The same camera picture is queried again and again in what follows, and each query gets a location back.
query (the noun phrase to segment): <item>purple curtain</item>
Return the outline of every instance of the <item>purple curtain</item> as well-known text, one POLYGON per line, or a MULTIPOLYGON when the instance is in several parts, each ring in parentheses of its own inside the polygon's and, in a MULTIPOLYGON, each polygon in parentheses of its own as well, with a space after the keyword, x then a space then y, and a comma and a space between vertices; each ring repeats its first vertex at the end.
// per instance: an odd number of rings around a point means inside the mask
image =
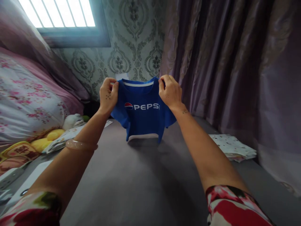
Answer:
POLYGON ((86 89, 50 49, 18 0, 0 0, 0 46, 40 63, 58 85, 81 102, 89 101, 86 89))
POLYGON ((301 195, 301 3, 169 1, 160 75, 221 133, 257 149, 259 162, 301 195))

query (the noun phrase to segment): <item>hand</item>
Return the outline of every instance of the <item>hand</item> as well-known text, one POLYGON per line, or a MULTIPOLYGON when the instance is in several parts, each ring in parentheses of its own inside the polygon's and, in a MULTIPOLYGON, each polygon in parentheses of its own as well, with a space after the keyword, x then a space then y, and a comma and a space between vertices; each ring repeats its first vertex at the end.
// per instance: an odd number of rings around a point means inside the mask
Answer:
POLYGON ((184 108, 182 103, 182 88, 171 75, 163 75, 159 79, 159 96, 170 110, 184 108))
POLYGON ((118 99, 118 87, 119 83, 114 78, 106 78, 103 81, 99 90, 100 107, 98 111, 101 114, 109 116, 113 111, 118 99))

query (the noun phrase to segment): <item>hand tattoo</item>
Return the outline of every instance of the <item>hand tattoo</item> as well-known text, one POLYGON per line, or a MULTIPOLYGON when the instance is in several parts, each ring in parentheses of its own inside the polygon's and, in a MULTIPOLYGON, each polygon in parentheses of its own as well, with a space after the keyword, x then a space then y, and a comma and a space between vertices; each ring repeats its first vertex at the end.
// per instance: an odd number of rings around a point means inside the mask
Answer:
POLYGON ((110 100, 111 99, 110 97, 111 97, 111 94, 106 95, 106 99, 109 98, 109 100, 110 100))

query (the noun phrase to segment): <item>tag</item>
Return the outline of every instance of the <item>tag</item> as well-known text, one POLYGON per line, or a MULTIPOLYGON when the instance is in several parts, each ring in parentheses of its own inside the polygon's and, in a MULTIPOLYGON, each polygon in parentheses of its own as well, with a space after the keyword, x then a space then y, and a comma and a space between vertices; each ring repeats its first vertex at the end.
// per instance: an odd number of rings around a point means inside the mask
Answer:
POLYGON ((116 80, 121 80, 121 79, 126 79, 129 80, 129 76, 127 73, 122 73, 122 74, 115 74, 116 80))

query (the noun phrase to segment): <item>window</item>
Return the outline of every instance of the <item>window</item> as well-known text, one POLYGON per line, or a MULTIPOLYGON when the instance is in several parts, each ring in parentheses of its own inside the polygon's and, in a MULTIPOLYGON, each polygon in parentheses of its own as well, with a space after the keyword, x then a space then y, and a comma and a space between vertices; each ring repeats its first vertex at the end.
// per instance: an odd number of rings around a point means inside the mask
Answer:
POLYGON ((100 0, 19 0, 52 48, 110 47, 100 0))

